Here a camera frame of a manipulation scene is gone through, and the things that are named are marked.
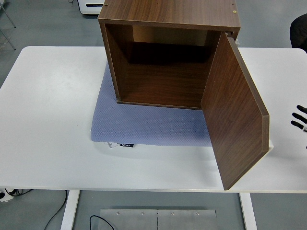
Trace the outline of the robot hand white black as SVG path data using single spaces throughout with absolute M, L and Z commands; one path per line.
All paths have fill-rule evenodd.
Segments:
M 307 109 L 301 105 L 297 105 L 296 106 L 297 109 L 304 113 L 307 114 Z M 298 113 L 292 113 L 292 116 L 297 120 L 291 120 L 291 124 L 297 128 L 299 128 L 300 130 L 302 130 L 304 133 L 307 132 L 307 118 L 298 114 Z

